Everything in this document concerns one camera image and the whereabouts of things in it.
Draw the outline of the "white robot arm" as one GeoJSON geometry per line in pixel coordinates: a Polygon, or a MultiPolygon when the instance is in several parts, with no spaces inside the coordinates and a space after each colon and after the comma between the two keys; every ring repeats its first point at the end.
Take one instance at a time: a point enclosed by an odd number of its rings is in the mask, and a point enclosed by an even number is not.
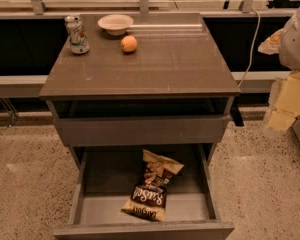
{"type": "Polygon", "coordinates": [[[291,71],[288,77],[273,83],[263,121],[263,133],[270,138],[279,137],[300,116],[300,7],[282,29],[259,45],[258,51],[278,54],[280,64],[291,71]]]}

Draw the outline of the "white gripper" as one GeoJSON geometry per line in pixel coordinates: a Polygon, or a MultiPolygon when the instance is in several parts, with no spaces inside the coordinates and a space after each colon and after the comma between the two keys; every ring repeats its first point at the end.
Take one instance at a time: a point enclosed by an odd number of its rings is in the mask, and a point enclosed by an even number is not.
{"type": "MultiPolygon", "coordinates": [[[[282,32],[282,29],[274,32],[259,45],[258,51],[278,54],[282,32]]],[[[283,82],[276,108],[282,111],[269,108],[263,119],[262,133],[268,138],[283,136],[295,122],[295,116],[300,115],[300,72],[289,75],[283,82]]]]}

